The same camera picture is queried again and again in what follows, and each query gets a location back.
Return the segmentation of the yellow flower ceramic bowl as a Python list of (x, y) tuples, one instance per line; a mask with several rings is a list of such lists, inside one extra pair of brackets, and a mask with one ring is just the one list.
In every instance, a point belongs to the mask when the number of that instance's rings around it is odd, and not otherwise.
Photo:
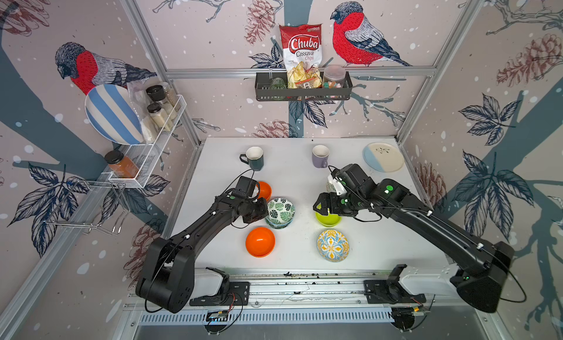
[(326, 190), (329, 193), (338, 193), (337, 188), (334, 186), (334, 178), (329, 174), (327, 178)]

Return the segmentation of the blue yellow patterned bowl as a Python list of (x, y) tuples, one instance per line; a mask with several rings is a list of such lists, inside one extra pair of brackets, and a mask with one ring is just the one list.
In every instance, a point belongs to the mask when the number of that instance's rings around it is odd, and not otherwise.
[(326, 229), (318, 236), (317, 250), (329, 262), (341, 262), (348, 257), (350, 244), (340, 231)]

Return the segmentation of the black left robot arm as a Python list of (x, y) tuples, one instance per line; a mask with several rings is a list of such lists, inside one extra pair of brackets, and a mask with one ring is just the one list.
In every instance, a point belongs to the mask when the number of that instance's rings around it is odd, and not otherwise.
[(264, 198), (217, 196), (200, 218), (180, 233), (165, 240), (155, 239), (149, 246), (135, 293), (173, 314), (179, 312), (195, 290), (195, 262), (200, 252), (225, 227), (238, 218), (247, 224), (268, 215)]

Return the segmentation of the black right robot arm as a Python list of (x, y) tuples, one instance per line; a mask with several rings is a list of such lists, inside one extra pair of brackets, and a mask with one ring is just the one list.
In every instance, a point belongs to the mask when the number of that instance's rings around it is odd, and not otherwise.
[(320, 193), (313, 210), (321, 215), (356, 217), (368, 210), (400, 223), (453, 259), (458, 272), (450, 282), (469, 306), (494, 313), (510, 275), (514, 249), (500, 241), (491, 243), (474, 236), (450, 221), (439, 218), (405, 186), (385, 179), (375, 184), (353, 187), (344, 185), (345, 193)]

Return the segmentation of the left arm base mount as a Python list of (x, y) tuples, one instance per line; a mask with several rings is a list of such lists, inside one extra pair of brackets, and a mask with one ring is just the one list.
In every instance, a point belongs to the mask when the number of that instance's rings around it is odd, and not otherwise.
[(216, 268), (196, 269), (189, 306), (247, 306), (250, 286), (248, 281), (232, 281)]

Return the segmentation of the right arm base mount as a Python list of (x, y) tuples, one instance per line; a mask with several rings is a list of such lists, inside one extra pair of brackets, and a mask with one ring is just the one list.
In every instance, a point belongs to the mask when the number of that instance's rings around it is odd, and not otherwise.
[(427, 301), (424, 294), (410, 294), (400, 284), (400, 274), (407, 268), (406, 264), (397, 265), (386, 279), (364, 280), (364, 296), (369, 304), (413, 303), (422, 305)]

